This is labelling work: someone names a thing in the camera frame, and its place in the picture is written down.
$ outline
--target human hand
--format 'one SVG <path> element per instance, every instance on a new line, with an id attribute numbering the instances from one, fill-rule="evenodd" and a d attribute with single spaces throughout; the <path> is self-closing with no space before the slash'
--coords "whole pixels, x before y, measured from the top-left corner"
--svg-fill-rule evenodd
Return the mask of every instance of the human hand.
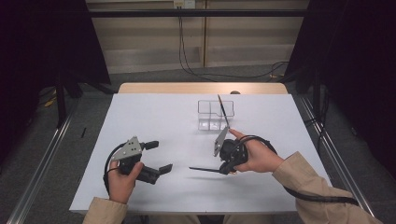
<path id="1" fill-rule="evenodd" d="M 134 169 L 129 175 L 122 175 L 119 169 L 117 169 L 119 167 L 119 162 L 112 161 L 110 163 L 110 171 L 108 172 L 110 201 L 124 204 L 128 203 L 132 190 L 134 190 L 134 182 L 139 176 L 143 166 L 144 164 L 139 161 L 134 165 Z"/>
<path id="2" fill-rule="evenodd" d="M 230 133 L 237 139 L 245 136 L 234 129 L 230 129 Z M 235 166 L 234 169 L 237 171 L 273 172 L 284 161 L 259 140 L 247 141 L 245 146 L 247 147 L 248 160 L 245 163 Z"/>

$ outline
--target white table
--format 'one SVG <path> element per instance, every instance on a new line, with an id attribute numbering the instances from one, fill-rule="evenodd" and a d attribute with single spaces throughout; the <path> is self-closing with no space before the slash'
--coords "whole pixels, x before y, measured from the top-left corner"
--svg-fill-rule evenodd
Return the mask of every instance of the white table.
<path id="1" fill-rule="evenodd" d="M 270 140 L 286 158 L 300 151 L 330 183 L 291 95 L 221 95 L 234 101 L 231 127 Z M 290 196 L 271 174 L 220 175 L 189 166 L 219 168 L 213 141 L 219 131 L 199 131 L 197 102 L 217 100 L 216 94 L 116 94 L 70 210 L 86 213 L 92 197 L 108 197 L 103 169 L 111 150 L 136 135 L 160 141 L 144 151 L 142 162 L 152 168 L 173 163 L 171 173 L 155 185 L 136 182 L 128 202 L 136 214 L 252 214 L 295 211 Z"/>

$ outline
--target black curtain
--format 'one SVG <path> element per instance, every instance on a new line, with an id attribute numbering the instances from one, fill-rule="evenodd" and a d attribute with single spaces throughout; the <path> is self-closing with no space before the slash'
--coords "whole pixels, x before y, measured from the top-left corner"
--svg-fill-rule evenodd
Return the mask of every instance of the black curtain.
<path id="1" fill-rule="evenodd" d="M 56 84 L 62 70 L 71 84 L 110 83 L 84 0 L 6 0 L 0 3 L 0 163 L 35 112 L 39 91 Z"/>
<path id="2" fill-rule="evenodd" d="M 311 0 L 308 8 L 326 5 L 338 13 L 304 19 L 285 76 L 296 75 L 296 88 L 304 92 L 317 74 L 396 177 L 396 2 Z"/>

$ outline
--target beige jacket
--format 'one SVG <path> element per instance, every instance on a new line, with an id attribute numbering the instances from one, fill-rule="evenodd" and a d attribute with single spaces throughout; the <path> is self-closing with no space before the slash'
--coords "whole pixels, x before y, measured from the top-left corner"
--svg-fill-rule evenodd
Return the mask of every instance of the beige jacket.
<path id="1" fill-rule="evenodd" d="M 300 152 L 288 157 L 273 173 L 283 186 L 307 195 L 351 197 L 351 193 L 329 187 Z M 297 211 L 304 223 L 381 223 L 360 207 L 349 203 L 311 203 L 296 199 Z M 127 205 L 94 198 L 84 223 L 121 223 Z"/>

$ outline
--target transparent box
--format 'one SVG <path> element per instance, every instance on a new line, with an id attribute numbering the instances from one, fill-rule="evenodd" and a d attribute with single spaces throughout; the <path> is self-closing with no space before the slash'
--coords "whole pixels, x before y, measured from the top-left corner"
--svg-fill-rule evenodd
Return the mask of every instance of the transparent box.
<path id="1" fill-rule="evenodd" d="M 222 101 L 227 120 L 233 119 L 233 101 Z M 219 101 L 198 101 L 198 130 L 222 130 L 227 126 Z"/>

